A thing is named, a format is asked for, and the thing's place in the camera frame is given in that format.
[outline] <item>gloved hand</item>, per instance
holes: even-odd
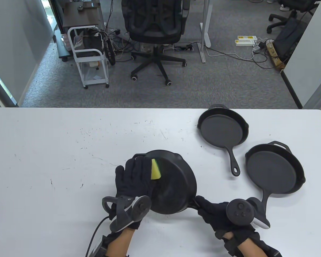
[[[151,181],[151,159],[139,156],[135,159],[129,159],[123,166],[115,169],[115,185],[117,188],[116,197],[119,196],[148,196],[151,197],[153,183]],[[112,212],[109,219],[112,220],[116,216],[116,205],[112,205]],[[138,229],[140,222],[134,222],[130,226],[131,229]]]
[[[202,196],[196,196],[195,201],[200,207],[197,211],[198,214],[211,225],[215,232],[218,232],[216,235],[221,235],[218,237],[219,239],[222,239],[225,233],[232,232],[234,238],[241,244],[254,233],[255,229],[251,225],[238,226],[228,219],[226,214],[228,202],[211,203]]]
[[[261,248],[269,257],[282,257],[282,255],[264,241],[260,240],[259,234],[251,226],[238,226],[233,224],[227,217],[226,207],[228,202],[211,203],[202,196],[196,196],[195,201],[199,205],[198,214],[203,220],[210,224],[216,232],[215,236],[223,239],[225,248],[231,256],[243,257],[238,246],[246,239],[250,238],[259,248]],[[228,240],[223,238],[227,232],[233,233],[233,238]]]
[[[211,203],[202,196],[196,196],[195,201],[200,207],[197,213],[206,223],[211,225],[214,231],[223,230],[230,232],[239,227],[233,224],[227,217],[226,207],[228,202]]]

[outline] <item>white table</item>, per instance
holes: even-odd
[[[250,125],[234,148],[234,178],[225,151],[197,133],[203,109],[0,108],[0,256],[83,257],[102,197],[115,194],[114,169],[135,153],[166,149],[193,169],[197,193],[213,202],[261,197],[245,174],[244,155],[273,140],[287,144],[306,176],[291,195],[270,197],[262,239],[285,257],[321,256],[321,111],[236,110]],[[107,234],[108,222],[94,244]],[[130,256],[228,256],[193,209],[150,212]]]

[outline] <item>black frying pan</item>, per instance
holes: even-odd
[[[231,172],[240,175],[233,147],[243,143],[249,134],[249,125],[235,111],[223,104],[213,104],[198,119],[197,128],[211,145],[227,149],[231,160]]]
[[[177,153],[166,150],[154,150],[136,154],[156,159],[161,177],[155,180],[151,196],[151,210],[160,214],[179,213],[187,208],[198,209],[196,196],[196,178],[186,161]]]
[[[248,176],[263,191],[265,210],[271,194],[291,194],[306,181],[299,160],[281,142],[256,145],[245,154],[245,158]]]

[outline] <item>cardboard box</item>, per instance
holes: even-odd
[[[273,65],[275,66],[275,69],[278,70],[278,71],[281,71],[282,69],[284,69],[285,68],[285,63],[282,62],[279,59],[279,57],[277,55],[277,52],[276,52],[272,42],[268,42],[266,44],[266,47],[267,47],[267,49],[269,51],[269,54],[271,56],[271,60],[272,60]]]

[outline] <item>chair backrest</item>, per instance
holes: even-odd
[[[182,0],[122,0],[121,7],[130,35],[150,38],[181,35]]]
[[[279,3],[284,5],[285,7],[289,7],[291,9],[300,11],[300,12],[307,12],[311,9],[316,8],[314,3],[316,0],[280,0]]]

